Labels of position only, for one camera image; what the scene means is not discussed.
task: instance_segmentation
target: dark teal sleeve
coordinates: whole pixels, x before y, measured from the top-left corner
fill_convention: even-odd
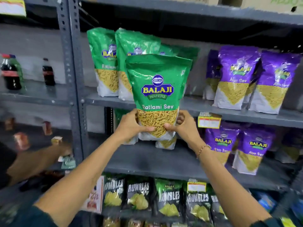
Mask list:
[[[250,227],[284,227],[280,219],[269,218],[265,221],[258,221]]]
[[[57,227],[49,214],[44,213],[36,206],[17,214],[10,227]]]

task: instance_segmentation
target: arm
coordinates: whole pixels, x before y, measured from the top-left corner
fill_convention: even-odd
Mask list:
[[[137,109],[124,115],[115,133],[99,146],[70,174],[53,185],[35,206],[48,213],[59,227],[68,226],[106,167],[116,149],[139,132],[153,127],[139,126]]]
[[[20,153],[6,173],[11,177],[9,185],[12,186],[22,180],[28,179],[54,164],[59,156],[71,153],[68,144],[49,146],[38,151],[25,151]]]
[[[232,225],[249,227],[257,221],[270,218],[271,215],[233,178],[206,146],[200,138],[193,117],[187,111],[180,111],[177,123],[180,125],[166,123],[164,127],[178,132],[196,155],[202,149],[198,158]]]

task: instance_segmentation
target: soda bottle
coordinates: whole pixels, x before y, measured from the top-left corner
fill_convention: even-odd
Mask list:
[[[9,90],[20,90],[21,84],[16,66],[9,62],[10,56],[8,54],[2,54],[2,57],[1,75],[4,78],[6,88]]]
[[[54,79],[54,72],[47,58],[43,58],[42,71],[45,84],[49,86],[54,86],[56,84]]]

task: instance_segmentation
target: sleeve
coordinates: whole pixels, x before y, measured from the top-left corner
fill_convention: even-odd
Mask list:
[[[43,212],[36,206],[19,212],[10,227],[57,227],[48,213]]]
[[[11,178],[6,171],[16,158],[17,153],[0,142],[0,189],[9,184]]]
[[[280,219],[269,218],[265,221],[253,223],[250,227],[284,227]]]

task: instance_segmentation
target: red bottle label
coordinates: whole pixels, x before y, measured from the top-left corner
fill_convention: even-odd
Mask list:
[[[43,76],[48,76],[48,75],[54,75],[54,72],[50,72],[50,71],[43,71]]]
[[[16,71],[1,71],[2,76],[19,77]]]

